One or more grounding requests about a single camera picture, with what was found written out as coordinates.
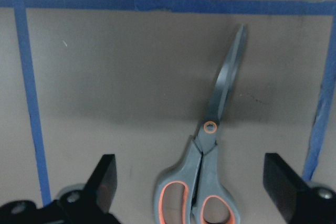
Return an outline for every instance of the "vertical blue tape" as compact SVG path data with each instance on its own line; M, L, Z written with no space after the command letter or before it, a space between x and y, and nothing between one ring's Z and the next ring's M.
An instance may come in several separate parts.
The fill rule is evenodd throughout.
M31 134L35 146L38 179L43 205L51 202L47 163L44 152L42 129L38 111L37 93L35 86L32 53L30 50L27 14L24 0L12 0L17 29L17 38L22 64L22 72L26 90L28 112L30 117Z
M310 181L318 165L319 155L326 134L332 98L336 82L336 17L333 18L329 49L325 63L319 103L315 122L310 135L309 152L304 165L302 178Z

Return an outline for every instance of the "metal bolt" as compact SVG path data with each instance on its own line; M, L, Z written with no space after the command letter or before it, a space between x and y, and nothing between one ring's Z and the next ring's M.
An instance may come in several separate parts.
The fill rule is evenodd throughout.
M78 199L80 198L80 194L78 191L73 191L68 197L67 197L67 201L69 203L74 203L76 202Z
M18 202L16 204L16 206L12 208L11 214L12 215L17 215L17 214L23 212L24 210L26 210L26 208L27 208L27 205L26 205L25 202Z
M333 197L332 192L325 188L320 188L318 194L323 199L331 199Z

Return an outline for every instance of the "gray handle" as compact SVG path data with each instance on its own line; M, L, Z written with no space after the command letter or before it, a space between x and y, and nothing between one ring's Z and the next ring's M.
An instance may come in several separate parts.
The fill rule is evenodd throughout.
M204 207L210 198L219 199L230 213L226 224L240 224L240 215L233 197L220 183L217 173L218 147L203 156L196 203L192 209L197 224L207 224Z
M174 183L180 183L184 186L182 223L190 224L191 204L201 157L194 141L191 141L183 161L159 179L154 194L156 224L165 224L162 209L163 195L167 186Z

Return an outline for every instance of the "orange ring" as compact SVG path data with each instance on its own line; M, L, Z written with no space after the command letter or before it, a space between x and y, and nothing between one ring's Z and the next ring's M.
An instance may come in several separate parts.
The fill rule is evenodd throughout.
M209 131L209 130L207 129L207 126L210 125L210 124L212 124L213 127L214 127L214 129L213 129L212 131ZM215 133L215 132L217 131L217 124L216 124L214 121L207 121L206 123L203 124L203 129L204 129L204 131L205 131L206 133L208 133L208 134L213 134L213 133Z

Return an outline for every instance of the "horizontal blue tape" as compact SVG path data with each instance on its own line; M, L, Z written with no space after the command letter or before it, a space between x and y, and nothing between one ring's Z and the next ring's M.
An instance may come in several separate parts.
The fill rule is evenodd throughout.
M0 7L13 7L12 0L0 0Z
M335 15L336 2L268 0L25 0L27 8L165 10L174 13Z
M26 99L30 117L31 135L35 147L35 159L41 190L43 205L51 202L47 163L42 138L42 129L39 116L35 77L33 70L32 53L30 49L27 14L24 0L12 0L17 37L22 65L22 72L26 90Z
M336 18L333 19L328 55L325 63L322 87L319 96L315 122L310 135L309 152L302 178L310 181L318 166L319 155L326 134L336 82Z

